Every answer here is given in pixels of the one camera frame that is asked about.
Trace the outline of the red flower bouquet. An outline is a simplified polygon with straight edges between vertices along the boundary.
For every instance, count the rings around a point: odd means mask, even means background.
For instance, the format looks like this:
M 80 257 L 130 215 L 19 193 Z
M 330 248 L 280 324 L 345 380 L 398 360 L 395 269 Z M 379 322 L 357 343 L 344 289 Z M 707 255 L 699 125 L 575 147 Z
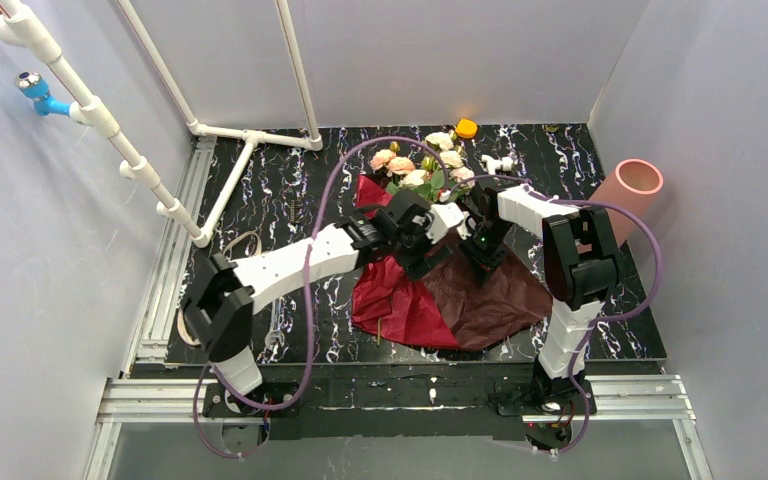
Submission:
M 357 207 L 384 205 L 396 191 L 410 190 L 433 203 L 447 180 L 469 178 L 463 155 L 447 133 L 425 137 L 449 171 L 431 155 L 421 161 L 399 152 L 398 144 L 377 151 L 369 161 L 372 172 L 360 177 Z M 411 281 L 395 259 L 386 257 L 364 267 L 352 292 L 352 323 L 394 343 L 427 349 L 463 350 L 455 334 L 464 311 L 467 272 L 459 251 L 419 280 Z

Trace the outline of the red wrapping paper sheet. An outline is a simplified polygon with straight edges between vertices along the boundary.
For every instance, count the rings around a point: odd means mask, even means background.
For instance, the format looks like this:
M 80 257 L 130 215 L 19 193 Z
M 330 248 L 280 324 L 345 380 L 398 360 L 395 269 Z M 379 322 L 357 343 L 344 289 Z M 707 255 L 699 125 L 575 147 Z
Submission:
M 459 249 L 410 279 L 392 256 L 363 268 L 352 292 L 352 325 L 414 347 L 479 351 L 551 314 L 553 297 L 508 248 L 480 284 Z

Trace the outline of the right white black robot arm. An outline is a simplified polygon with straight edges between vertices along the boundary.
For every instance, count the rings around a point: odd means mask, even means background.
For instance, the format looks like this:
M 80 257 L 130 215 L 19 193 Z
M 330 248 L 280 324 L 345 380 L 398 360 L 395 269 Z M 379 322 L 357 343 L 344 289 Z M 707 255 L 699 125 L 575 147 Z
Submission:
M 594 322 L 624 275 L 608 212 L 602 207 L 559 205 L 529 186 L 476 187 L 465 203 L 469 237 L 460 248 L 478 283 L 503 263 L 504 238 L 514 225 L 542 239 L 544 277 L 553 297 L 545 344 L 519 402 L 504 414 L 559 407 L 587 409 L 584 351 Z

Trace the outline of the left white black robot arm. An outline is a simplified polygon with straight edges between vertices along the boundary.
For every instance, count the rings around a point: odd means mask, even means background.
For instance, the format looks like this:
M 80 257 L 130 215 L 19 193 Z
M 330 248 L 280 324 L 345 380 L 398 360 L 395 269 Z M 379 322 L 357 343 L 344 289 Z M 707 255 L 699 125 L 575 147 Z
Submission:
M 310 302 L 311 283 L 387 256 L 418 279 L 450 254 L 440 243 L 465 219 L 455 203 L 430 204 L 400 191 L 385 205 L 360 207 L 275 251 L 237 260 L 199 254 L 180 310 L 217 379 L 244 400 L 262 383 L 251 349 L 255 314 L 298 289 Z

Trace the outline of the pink cylindrical vase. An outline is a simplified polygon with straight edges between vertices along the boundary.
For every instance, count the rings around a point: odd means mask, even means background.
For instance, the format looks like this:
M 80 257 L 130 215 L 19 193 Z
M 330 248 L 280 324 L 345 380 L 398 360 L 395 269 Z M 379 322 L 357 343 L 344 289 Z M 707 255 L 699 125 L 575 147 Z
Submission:
M 643 219 L 663 185 L 662 173 L 653 164 L 626 159 L 616 165 L 588 201 L 621 207 Z

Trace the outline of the white pipe tee fitting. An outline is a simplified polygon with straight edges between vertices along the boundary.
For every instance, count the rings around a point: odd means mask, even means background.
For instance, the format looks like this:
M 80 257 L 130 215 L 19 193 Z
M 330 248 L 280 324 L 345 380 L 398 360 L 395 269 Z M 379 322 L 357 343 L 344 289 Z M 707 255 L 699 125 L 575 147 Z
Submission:
M 515 165 L 515 160 L 512 157 L 494 158 L 486 154 L 481 156 L 480 162 L 484 166 L 486 174 L 493 177 L 509 176 Z

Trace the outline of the small orange yellow cap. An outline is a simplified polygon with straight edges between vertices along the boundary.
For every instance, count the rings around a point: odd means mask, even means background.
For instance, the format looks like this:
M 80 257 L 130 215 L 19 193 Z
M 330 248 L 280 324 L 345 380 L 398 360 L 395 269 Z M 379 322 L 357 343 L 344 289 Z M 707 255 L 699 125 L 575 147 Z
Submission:
M 461 118 L 455 125 L 455 134 L 461 139 L 473 139 L 478 133 L 478 124 L 471 119 Z

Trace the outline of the small dark spring screw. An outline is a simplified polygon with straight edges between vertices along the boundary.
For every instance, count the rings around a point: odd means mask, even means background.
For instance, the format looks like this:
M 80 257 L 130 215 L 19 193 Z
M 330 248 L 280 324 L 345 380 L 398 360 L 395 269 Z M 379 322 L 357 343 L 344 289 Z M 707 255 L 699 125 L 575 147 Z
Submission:
M 303 206 L 297 199 L 291 200 L 288 203 L 289 208 L 289 222 L 292 225 L 298 225 L 301 222 Z

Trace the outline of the blue pipe fitting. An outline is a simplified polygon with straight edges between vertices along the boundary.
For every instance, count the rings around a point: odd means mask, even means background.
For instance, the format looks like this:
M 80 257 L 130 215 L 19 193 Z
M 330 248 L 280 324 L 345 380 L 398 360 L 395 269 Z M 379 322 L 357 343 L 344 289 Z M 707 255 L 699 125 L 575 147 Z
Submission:
M 33 103 L 39 116 L 51 114 L 70 117 L 71 106 L 56 100 L 50 92 L 47 81 L 37 72 L 21 72 L 14 80 L 14 85 Z

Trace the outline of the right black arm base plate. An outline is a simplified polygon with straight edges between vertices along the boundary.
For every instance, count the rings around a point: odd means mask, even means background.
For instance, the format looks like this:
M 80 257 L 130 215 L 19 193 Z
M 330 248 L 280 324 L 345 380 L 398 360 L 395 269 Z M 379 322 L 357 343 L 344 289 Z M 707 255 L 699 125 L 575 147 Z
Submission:
M 581 415 L 588 406 L 591 414 L 598 409 L 591 384 L 582 380 L 580 386 L 585 396 L 563 379 L 558 391 L 550 391 L 537 385 L 536 380 L 502 380 L 493 385 L 489 405 L 500 416 L 519 417 L 534 415 Z

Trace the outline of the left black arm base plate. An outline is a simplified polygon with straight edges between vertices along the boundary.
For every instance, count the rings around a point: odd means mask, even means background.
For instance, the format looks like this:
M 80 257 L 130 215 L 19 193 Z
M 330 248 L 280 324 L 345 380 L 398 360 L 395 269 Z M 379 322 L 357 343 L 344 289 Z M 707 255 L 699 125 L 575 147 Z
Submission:
M 263 404 L 280 404 L 289 400 L 298 390 L 297 382 L 266 382 L 247 397 Z M 295 402 L 292 406 L 277 411 L 264 411 L 263 409 L 253 408 L 232 395 L 220 383 L 213 383 L 206 386 L 204 403 L 201 407 L 201 413 L 206 418 L 243 418 L 243 417 L 264 417 L 282 418 L 296 417 L 299 414 L 301 401 Z

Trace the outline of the aluminium rail frame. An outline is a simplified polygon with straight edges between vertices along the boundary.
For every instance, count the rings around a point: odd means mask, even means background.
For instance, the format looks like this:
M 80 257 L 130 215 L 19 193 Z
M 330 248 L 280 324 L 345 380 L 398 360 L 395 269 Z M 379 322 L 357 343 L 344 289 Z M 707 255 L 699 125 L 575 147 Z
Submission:
M 351 275 L 316 280 L 318 342 L 300 401 L 272 416 L 274 439 L 249 458 L 222 459 L 236 436 L 250 448 L 254 416 L 230 406 L 199 354 L 138 364 L 111 380 L 98 413 L 89 479 L 707 479 L 689 396 L 651 359 L 589 366 L 591 414 L 567 456 L 536 451 L 539 412 L 500 416 L 494 392 L 526 386 L 536 357 L 525 333 L 487 353 L 375 346 L 348 327 Z M 213 447 L 205 447 L 205 433 Z

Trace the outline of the white pvc pipe frame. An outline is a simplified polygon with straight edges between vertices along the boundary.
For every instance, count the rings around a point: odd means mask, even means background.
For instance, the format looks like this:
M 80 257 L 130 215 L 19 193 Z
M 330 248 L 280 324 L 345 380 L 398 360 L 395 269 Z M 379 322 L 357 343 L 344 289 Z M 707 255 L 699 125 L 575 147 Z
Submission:
M 0 1 L 0 154 L 28 154 L 0 184 L 46 252 L 128 247 L 156 253 L 164 233 L 199 247 L 208 230 L 179 179 L 197 120 L 182 120 L 117 2 Z M 70 117 L 39 116 L 14 85 L 37 72 Z

